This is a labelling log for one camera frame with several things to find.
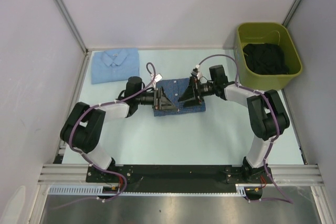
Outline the blue checkered long sleeve shirt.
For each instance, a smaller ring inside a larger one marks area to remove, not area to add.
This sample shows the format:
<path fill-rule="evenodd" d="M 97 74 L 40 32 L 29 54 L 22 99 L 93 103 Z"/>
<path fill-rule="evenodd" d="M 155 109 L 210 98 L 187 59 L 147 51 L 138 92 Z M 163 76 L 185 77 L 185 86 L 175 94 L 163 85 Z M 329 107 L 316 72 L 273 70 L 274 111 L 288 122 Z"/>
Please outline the blue checkered long sleeve shirt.
<path fill-rule="evenodd" d="M 178 99 L 185 92 L 189 84 L 189 78 L 183 79 L 170 79 L 170 80 L 161 80 L 156 83 L 157 88 L 163 88 L 164 93 L 168 99 L 177 107 L 176 111 L 172 110 L 154 110 L 154 117 L 168 116 L 168 115 L 182 115 L 188 113 L 199 113 L 205 112 L 206 106 L 205 102 L 201 105 L 194 105 L 189 107 L 184 107 L 184 102 L 178 102 Z"/>

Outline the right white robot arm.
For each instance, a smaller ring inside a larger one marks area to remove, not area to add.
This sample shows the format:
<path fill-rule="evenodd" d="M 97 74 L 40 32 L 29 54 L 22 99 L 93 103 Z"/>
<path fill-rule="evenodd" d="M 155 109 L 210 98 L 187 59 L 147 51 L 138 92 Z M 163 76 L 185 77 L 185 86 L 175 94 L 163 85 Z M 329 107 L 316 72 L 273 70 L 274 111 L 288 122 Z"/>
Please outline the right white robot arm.
<path fill-rule="evenodd" d="M 204 97 L 215 95 L 247 108 L 254 139 L 235 176 L 254 183 L 269 176 L 267 161 L 275 141 L 290 125 L 289 116 L 276 90 L 258 91 L 230 82 L 222 65 L 209 68 L 211 80 L 201 83 L 200 72 L 195 67 L 189 84 L 179 98 L 184 107 L 200 105 Z"/>

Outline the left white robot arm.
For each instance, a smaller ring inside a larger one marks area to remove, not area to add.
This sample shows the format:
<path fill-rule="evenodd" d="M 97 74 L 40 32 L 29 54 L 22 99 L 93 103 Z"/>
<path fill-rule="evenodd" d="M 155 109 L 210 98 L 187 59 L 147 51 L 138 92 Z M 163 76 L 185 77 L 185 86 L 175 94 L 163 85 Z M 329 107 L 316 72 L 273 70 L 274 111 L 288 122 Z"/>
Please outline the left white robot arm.
<path fill-rule="evenodd" d="M 60 131 L 60 139 L 96 166 L 103 181 L 110 182 L 115 178 L 116 169 L 114 159 L 99 144 L 103 124 L 132 116 L 139 105 L 149 105 L 155 111 L 178 110 L 162 87 L 145 87 L 140 77 L 130 77 L 121 96 L 113 102 L 94 106 L 76 103 Z"/>

